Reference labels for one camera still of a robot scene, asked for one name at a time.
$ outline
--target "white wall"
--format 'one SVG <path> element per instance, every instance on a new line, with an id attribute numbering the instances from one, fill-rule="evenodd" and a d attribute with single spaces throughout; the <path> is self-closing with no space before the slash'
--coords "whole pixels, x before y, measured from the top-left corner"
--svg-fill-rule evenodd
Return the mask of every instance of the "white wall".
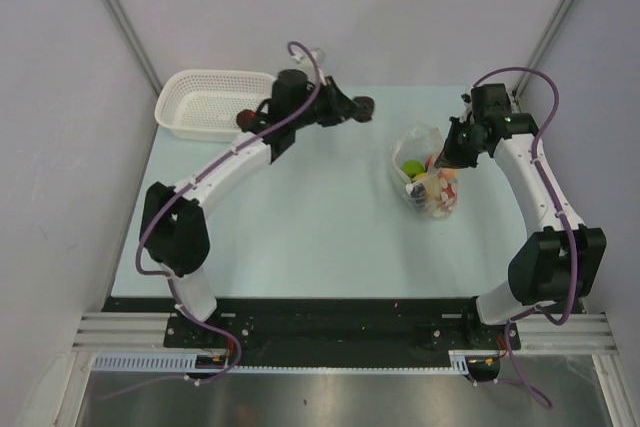
<path id="1" fill-rule="evenodd" d="M 465 85 L 522 64 L 559 2 L 121 1 L 163 82 L 194 67 L 276 73 L 295 39 L 323 48 L 342 85 Z"/>
<path id="2" fill-rule="evenodd" d="M 588 298 L 606 311 L 628 378 L 640 393 L 640 9 L 638 0 L 579 0 L 541 68 L 560 89 L 560 112 L 545 140 L 554 173 L 608 247 Z M 542 120 L 542 82 L 524 106 Z"/>
<path id="3" fill-rule="evenodd" d="M 154 131 L 101 0 L 0 0 L 0 425 L 100 301 Z"/>

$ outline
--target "white tabletop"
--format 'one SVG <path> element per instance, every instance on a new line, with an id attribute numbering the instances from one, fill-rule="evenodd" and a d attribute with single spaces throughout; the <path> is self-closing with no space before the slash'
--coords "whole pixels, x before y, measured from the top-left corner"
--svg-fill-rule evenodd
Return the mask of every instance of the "white tabletop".
<path id="1" fill-rule="evenodd" d="M 217 296 L 462 297 L 506 279 L 526 240 L 509 184 L 488 155 L 459 175 L 457 210 L 416 216 L 393 190 L 390 146 L 413 122 L 448 132 L 460 86 L 344 89 L 376 101 L 373 122 L 298 132 L 277 162 L 249 178 L 208 219 L 204 268 Z M 169 296 L 134 268 L 144 193 L 200 169 L 224 144 L 179 140 L 160 128 L 111 295 Z M 147 268 L 155 265 L 145 254 Z"/>

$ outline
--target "clear plastic bag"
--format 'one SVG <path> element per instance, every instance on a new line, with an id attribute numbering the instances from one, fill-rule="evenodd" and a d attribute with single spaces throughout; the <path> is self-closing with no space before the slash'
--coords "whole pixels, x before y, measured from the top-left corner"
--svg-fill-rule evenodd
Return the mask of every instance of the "clear plastic bag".
<path id="1" fill-rule="evenodd" d="M 415 212 L 428 218 L 446 219 L 458 201 L 458 171 L 433 165 L 443 146 L 438 129 L 416 124 L 391 147 L 390 172 L 396 191 Z"/>

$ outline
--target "perforated basket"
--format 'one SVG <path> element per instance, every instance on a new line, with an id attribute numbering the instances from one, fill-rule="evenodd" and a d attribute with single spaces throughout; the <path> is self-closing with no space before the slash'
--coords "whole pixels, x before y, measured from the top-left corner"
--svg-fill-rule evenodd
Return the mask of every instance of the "perforated basket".
<path id="1" fill-rule="evenodd" d="M 235 70 L 184 70 L 160 93 L 155 117 L 176 136 L 230 142 L 240 132 L 236 115 L 271 96 L 275 77 Z"/>

